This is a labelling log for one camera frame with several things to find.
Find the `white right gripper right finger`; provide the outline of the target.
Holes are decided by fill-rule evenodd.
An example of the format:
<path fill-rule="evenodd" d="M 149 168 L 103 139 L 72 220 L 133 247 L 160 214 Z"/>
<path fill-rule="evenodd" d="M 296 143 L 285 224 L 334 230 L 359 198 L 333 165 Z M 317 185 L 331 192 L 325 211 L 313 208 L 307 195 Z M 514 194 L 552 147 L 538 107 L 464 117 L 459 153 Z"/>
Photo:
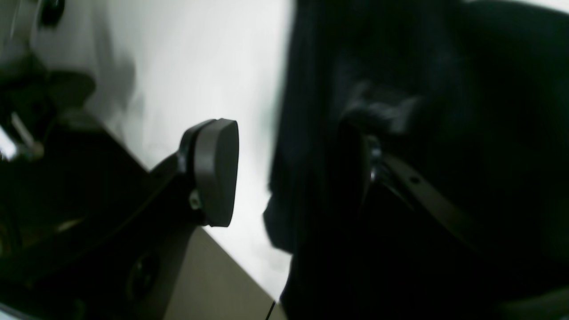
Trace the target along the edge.
<path fill-rule="evenodd" d="M 404 219 L 398 232 L 419 260 L 417 320 L 566 320 L 568 268 L 512 233 L 461 210 L 389 152 L 394 121 L 345 118 L 340 138 L 359 172 L 364 217 Z"/>

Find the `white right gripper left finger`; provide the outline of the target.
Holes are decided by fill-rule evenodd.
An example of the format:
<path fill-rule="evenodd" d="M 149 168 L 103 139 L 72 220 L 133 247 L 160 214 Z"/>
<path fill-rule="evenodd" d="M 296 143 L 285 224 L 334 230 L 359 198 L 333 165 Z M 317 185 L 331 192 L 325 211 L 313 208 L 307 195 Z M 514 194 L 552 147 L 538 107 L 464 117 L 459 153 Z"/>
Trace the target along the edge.
<path fill-rule="evenodd" d="M 160 320 L 197 227 L 233 216 L 239 126 L 183 134 L 142 168 L 110 135 L 57 129 L 44 158 L 1 163 L 3 320 Z"/>

